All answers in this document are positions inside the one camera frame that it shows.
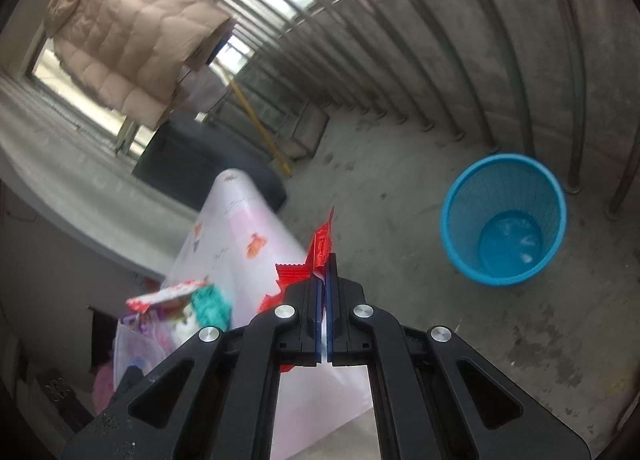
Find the snack package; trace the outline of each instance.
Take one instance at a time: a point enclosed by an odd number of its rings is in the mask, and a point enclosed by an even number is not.
[[[265,295],[258,308],[258,313],[281,305],[284,302],[287,286],[309,279],[312,273],[324,281],[324,265],[331,254],[331,220],[333,217],[334,209],[332,208],[327,222],[323,223],[311,238],[306,261],[303,265],[276,265],[278,272],[276,283],[280,287],[280,292],[276,295]],[[283,367],[283,371],[290,370],[290,368],[285,368]]]
[[[127,299],[127,306],[139,314],[143,314],[149,310],[151,306],[159,304],[162,304],[164,310],[169,310],[171,307],[167,305],[167,303],[177,300],[180,297],[191,295],[206,284],[206,281],[182,281],[181,283],[162,288],[157,292]]]

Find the yellow pole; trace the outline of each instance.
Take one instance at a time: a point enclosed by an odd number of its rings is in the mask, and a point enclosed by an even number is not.
[[[246,97],[244,96],[244,93],[242,93],[240,88],[238,88],[238,85],[234,81],[234,78],[231,76],[230,72],[222,64],[219,64],[218,66],[220,67],[222,72],[225,74],[225,77],[229,81],[229,85],[231,86],[231,89],[234,90],[234,93],[238,97],[240,104],[242,104],[242,107],[244,108],[245,112],[247,113],[247,115],[249,115],[249,118],[254,123],[255,128],[258,130],[258,133],[260,133],[260,136],[262,137],[264,142],[267,144],[269,149],[271,149],[273,156],[280,164],[280,167],[282,167],[282,170],[288,176],[293,176],[293,172],[291,171],[291,166],[289,165],[289,162],[287,162],[285,157],[282,156],[276,144],[273,143],[273,141],[271,141],[271,138],[269,137],[269,133],[267,133],[267,130],[262,125],[262,122],[260,122],[260,119],[258,119],[258,116],[255,114],[254,108],[251,107],[251,104],[249,104],[249,101],[247,101]]]

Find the pink cloth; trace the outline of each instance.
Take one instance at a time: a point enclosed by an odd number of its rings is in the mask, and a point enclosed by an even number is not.
[[[107,408],[113,392],[113,361],[109,361],[98,368],[95,376],[94,391],[91,394],[95,414],[100,414]]]

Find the orange cartoon print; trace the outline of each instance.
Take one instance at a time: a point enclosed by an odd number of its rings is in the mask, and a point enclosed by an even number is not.
[[[258,233],[251,235],[251,243],[246,246],[246,256],[248,259],[253,259],[258,255],[260,249],[267,244],[267,238],[258,236]]]

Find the concrete wall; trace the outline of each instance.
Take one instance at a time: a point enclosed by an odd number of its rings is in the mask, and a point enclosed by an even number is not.
[[[142,278],[57,229],[6,189],[0,224],[0,302],[27,357],[90,390],[90,305],[122,316]],[[0,322],[0,341],[3,325]]]
[[[393,18],[396,27],[410,42],[469,136],[477,136],[468,93],[408,1],[374,1]],[[521,65],[534,127],[566,139],[568,146],[572,127],[572,88],[568,52],[556,0],[495,1]],[[586,63],[587,144],[608,157],[624,161],[640,117],[640,14],[631,0],[572,1],[577,9]],[[478,2],[427,2],[459,50],[492,126],[500,134],[505,122],[515,125],[517,118],[508,78],[494,33]],[[354,0],[338,0],[336,7],[380,48],[418,101],[438,122],[441,114],[433,95],[376,23]],[[319,11],[316,17],[335,31],[351,52],[371,68],[393,97],[403,101],[393,82],[325,11]],[[308,29],[305,24],[300,28]],[[413,114],[410,107],[403,109]]]
[[[9,325],[4,318],[4,314],[0,312],[0,368],[2,368],[2,360],[4,359],[4,349],[6,341],[9,337]]]
[[[268,61],[265,61],[265,64],[272,73],[278,74]],[[278,133],[276,141],[279,149],[294,160],[304,157],[306,154],[304,149],[290,140],[289,135],[300,111],[305,105],[305,101],[289,88],[286,88],[286,85],[282,84],[281,81],[267,76],[261,67],[258,64],[254,64],[253,61],[238,72],[236,82],[258,117],[267,126],[271,140],[275,138],[275,133]],[[258,90],[263,96],[254,93],[245,84]],[[265,96],[269,99],[269,102],[264,100]],[[260,148],[262,155],[267,160],[270,159],[271,151],[269,147],[260,137],[244,110],[237,107],[238,105],[238,99],[234,93],[231,93],[228,100],[216,111],[214,118],[220,119],[226,125],[231,126],[236,133],[241,133],[247,140],[250,140],[254,147]]]

